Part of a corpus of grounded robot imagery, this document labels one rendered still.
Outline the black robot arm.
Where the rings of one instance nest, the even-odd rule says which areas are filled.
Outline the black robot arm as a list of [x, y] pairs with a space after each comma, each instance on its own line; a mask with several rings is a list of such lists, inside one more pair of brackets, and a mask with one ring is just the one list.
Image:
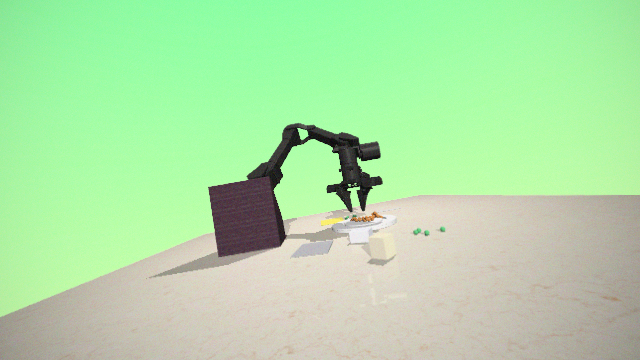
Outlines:
[[[308, 136], [300, 138], [298, 128], [307, 130]], [[378, 141], [360, 144], [359, 137], [350, 133], [338, 134], [316, 127], [314, 124], [305, 125], [293, 123], [285, 126], [282, 132], [282, 140], [267, 162], [261, 163], [257, 168], [246, 175], [247, 179], [270, 177], [273, 190], [280, 184], [283, 178], [281, 166], [287, 158], [292, 147], [303, 145], [307, 141], [315, 139], [333, 148], [333, 153], [338, 153], [340, 166], [343, 164], [358, 162], [357, 158], [369, 161], [381, 158], [381, 150]]]

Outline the beige cube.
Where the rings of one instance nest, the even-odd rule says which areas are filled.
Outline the beige cube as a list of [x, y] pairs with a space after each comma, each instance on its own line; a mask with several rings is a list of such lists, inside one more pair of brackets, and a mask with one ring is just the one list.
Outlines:
[[396, 254], [393, 234], [377, 233], [368, 239], [372, 258], [387, 260]]

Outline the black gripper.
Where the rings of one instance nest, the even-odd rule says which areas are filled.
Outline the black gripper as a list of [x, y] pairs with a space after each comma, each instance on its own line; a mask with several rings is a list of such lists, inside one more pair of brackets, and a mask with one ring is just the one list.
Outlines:
[[[359, 169], [361, 169], [361, 165], [358, 166], [358, 162], [343, 164], [340, 167], [339, 172], [342, 172], [343, 181], [338, 184], [327, 185], [327, 193], [336, 192], [335, 195], [338, 195], [343, 201], [349, 212], [353, 212], [350, 197], [351, 191], [348, 191], [348, 189], [360, 187], [360, 190], [356, 190], [356, 192], [360, 207], [362, 211], [365, 211], [368, 193], [373, 189], [372, 186], [383, 185], [383, 179], [380, 176], [360, 178]], [[357, 184], [354, 184], [354, 182]], [[348, 185], [350, 183], [351, 185]]]

